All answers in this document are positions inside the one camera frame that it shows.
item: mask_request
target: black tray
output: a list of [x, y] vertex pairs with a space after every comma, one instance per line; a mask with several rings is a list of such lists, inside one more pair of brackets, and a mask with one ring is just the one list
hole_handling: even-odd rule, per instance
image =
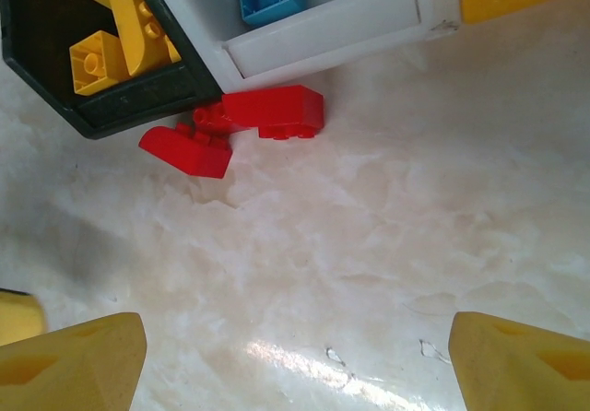
[[74, 93], [69, 47], [105, 30], [112, 13], [92, 0], [0, 0], [5, 62], [85, 137], [113, 135], [222, 92], [162, 0], [145, 0], [183, 60], [90, 97]]

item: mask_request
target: white marble surface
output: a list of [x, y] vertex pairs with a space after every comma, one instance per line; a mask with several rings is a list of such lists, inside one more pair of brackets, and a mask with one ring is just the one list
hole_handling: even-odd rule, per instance
[[589, 9], [316, 77], [325, 132], [238, 135], [223, 182], [145, 126], [81, 138], [2, 66], [0, 285], [53, 329], [138, 311], [134, 410], [465, 409], [455, 312], [590, 338]]

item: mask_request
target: red toy block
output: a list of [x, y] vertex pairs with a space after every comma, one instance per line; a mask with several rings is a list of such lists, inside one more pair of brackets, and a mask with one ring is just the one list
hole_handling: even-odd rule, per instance
[[203, 178], [222, 179], [232, 153], [227, 139], [195, 132], [185, 123], [178, 123], [174, 130], [152, 128], [139, 146], [178, 170]]
[[269, 88], [223, 96], [226, 117], [260, 137], [315, 137], [325, 125], [324, 97], [304, 86]]
[[221, 102], [196, 109], [193, 112], [193, 122], [197, 131], [215, 136], [229, 136], [247, 130], [228, 118]]

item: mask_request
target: marble floor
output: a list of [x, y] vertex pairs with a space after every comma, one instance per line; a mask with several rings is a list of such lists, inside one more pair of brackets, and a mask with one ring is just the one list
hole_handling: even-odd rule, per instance
[[463, 410], [457, 311], [590, 338], [590, 0], [306, 79], [311, 141], [224, 181], [79, 136], [0, 66], [0, 286], [137, 311], [133, 410]]

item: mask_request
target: white container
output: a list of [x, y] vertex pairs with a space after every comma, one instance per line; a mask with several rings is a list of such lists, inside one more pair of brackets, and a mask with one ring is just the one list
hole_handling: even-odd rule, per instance
[[262, 88], [461, 24], [459, 0], [308, 0], [309, 8], [260, 29], [240, 0], [164, 0], [226, 93]]

